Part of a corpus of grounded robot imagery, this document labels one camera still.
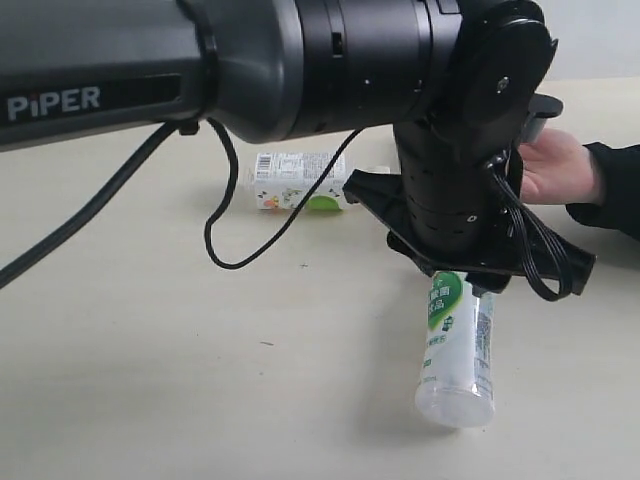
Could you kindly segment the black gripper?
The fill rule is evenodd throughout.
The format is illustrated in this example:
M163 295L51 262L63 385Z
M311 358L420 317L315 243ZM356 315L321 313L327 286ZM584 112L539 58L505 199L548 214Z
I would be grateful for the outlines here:
M400 171L355 170L344 186L387 231L388 246L424 274L452 271L481 292L523 277L542 298L583 294L595 256L548 227L520 200L519 131L458 131L425 121L392 128Z

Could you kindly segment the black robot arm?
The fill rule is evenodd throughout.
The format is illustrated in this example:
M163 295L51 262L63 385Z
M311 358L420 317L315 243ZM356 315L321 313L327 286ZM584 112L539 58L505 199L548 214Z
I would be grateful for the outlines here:
M74 216L1 271L9 284L86 225L175 132L252 144L389 125L400 171L344 186L426 275L477 293L525 278L583 292L592 254L520 200L519 147L561 114L539 85L556 54L533 1L5 1L5 151L154 125Z

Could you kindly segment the black sleeved forearm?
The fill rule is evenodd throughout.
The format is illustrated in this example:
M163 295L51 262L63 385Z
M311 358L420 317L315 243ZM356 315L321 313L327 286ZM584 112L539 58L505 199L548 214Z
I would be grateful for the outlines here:
M619 231L639 240L639 145L613 148L586 144L601 179L598 203L569 203L566 211L581 225Z

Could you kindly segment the person's open hand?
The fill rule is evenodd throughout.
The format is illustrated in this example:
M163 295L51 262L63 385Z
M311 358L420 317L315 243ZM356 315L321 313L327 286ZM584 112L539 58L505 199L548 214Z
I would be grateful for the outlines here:
M523 161L520 198L534 205L600 205L605 187L590 150L574 136L544 129L518 148Z

